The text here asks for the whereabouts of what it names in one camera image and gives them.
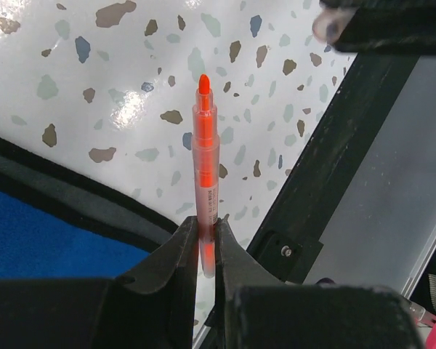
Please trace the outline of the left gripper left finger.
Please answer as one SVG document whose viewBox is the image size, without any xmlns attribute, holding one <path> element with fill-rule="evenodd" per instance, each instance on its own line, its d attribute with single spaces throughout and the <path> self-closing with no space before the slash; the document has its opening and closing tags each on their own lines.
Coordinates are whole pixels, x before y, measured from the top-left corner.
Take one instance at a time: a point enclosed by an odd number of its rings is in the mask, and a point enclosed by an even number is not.
<svg viewBox="0 0 436 349">
<path fill-rule="evenodd" d="M 198 223 L 114 279 L 0 281 L 0 348 L 190 348 Z"/>
</svg>

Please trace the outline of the orange pink pen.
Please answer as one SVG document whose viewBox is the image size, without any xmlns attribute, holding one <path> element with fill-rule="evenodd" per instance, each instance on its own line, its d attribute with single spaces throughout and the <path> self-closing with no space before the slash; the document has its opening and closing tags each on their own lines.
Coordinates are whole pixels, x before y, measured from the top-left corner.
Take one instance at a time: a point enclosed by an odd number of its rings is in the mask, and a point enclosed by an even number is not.
<svg viewBox="0 0 436 349">
<path fill-rule="evenodd" d="M 215 274 L 215 225 L 218 220 L 219 146 L 217 107 L 209 77 L 201 75 L 193 106 L 192 152 L 199 251 L 203 274 Z"/>
</svg>

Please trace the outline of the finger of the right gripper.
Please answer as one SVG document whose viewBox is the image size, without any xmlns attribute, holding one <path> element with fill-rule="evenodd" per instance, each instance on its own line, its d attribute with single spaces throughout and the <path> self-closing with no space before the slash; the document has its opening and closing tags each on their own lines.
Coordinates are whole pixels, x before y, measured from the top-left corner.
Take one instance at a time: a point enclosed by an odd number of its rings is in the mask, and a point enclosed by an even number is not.
<svg viewBox="0 0 436 349">
<path fill-rule="evenodd" d="M 319 40 L 343 53 L 436 56 L 436 1 L 321 1 Z"/>
</svg>

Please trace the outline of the blue fabric pencil pouch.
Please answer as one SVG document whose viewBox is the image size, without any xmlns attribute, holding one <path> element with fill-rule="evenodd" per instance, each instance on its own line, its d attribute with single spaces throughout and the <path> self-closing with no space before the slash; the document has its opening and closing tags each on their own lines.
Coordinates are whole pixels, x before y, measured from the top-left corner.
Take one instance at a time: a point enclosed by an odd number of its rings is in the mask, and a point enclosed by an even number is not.
<svg viewBox="0 0 436 349">
<path fill-rule="evenodd" d="M 116 277 L 177 224 L 0 138 L 0 279 Z"/>
</svg>

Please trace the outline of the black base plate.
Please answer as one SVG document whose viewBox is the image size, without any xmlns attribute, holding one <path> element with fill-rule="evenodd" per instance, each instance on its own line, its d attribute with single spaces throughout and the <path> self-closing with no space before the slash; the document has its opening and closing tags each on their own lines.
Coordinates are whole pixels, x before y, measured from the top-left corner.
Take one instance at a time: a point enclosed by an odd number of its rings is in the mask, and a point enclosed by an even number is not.
<svg viewBox="0 0 436 349">
<path fill-rule="evenodd" d="M 304 280 L 326 248 L 320 237 L 417 63 L 358 55 L 248 249 L 288 285 Z M 205 348 L 217 345 L 215 305 Z"/>
</svg>

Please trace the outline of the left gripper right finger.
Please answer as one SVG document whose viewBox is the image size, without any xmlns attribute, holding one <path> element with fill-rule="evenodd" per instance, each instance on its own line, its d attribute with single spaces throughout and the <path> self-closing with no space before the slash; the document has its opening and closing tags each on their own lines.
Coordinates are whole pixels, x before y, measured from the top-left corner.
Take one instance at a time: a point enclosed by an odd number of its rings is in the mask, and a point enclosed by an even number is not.
<svg viewBox="0 0 436 349">
<path fill-rule="evenodd" d="M 408 304 L 382 286 L 288 285 L 215 227 L 219 348 L 423 348 Z"/>
</svg>

